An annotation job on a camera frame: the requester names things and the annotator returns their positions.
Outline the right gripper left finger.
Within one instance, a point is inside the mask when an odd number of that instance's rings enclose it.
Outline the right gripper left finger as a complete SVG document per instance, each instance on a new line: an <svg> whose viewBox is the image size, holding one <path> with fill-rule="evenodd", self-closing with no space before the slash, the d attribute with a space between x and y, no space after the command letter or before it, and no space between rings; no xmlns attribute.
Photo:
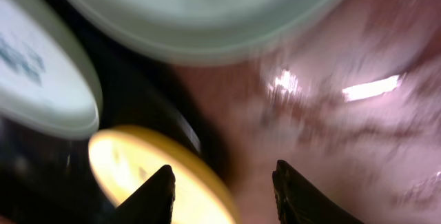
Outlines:
<svg viewBox="0 0 441 224"><path fill-rule="evenodd" d="M162 166L115 210L115 223L170 224L175 200L175 176Z"/></svg>

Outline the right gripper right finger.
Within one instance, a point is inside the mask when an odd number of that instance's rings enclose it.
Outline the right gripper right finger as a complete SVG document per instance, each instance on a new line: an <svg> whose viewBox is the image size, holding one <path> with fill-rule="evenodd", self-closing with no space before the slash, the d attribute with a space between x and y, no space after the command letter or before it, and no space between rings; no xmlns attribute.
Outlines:
<svg viewBox="0 0 441 224"><path fill-rule="evenodd" d="M284 160L277 161L272 181L281 224L362 224Z"/></svg>

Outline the yellow plate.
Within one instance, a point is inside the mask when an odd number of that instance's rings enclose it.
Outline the yellow plate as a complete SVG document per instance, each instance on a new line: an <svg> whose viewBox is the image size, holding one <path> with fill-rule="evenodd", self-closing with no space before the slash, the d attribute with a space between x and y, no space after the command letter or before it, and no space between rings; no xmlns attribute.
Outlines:
<svg viewBox="0 0 441 224"><path fill-rule="evenodd" d="M94 134L91 171L115 223L241 224L221 179L171 138L126 125Z"/></svg>

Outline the light blue plate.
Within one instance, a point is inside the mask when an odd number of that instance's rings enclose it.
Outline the light blue plate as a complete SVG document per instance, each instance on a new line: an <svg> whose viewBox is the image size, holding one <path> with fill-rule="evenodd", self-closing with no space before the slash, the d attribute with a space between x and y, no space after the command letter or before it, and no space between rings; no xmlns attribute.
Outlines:
<svg viewBox="0 0 441 224"><path fill-rule="evenodd" d="M68 1L140 54L181 65L223 65L277 48L342 0Z"/></svg>

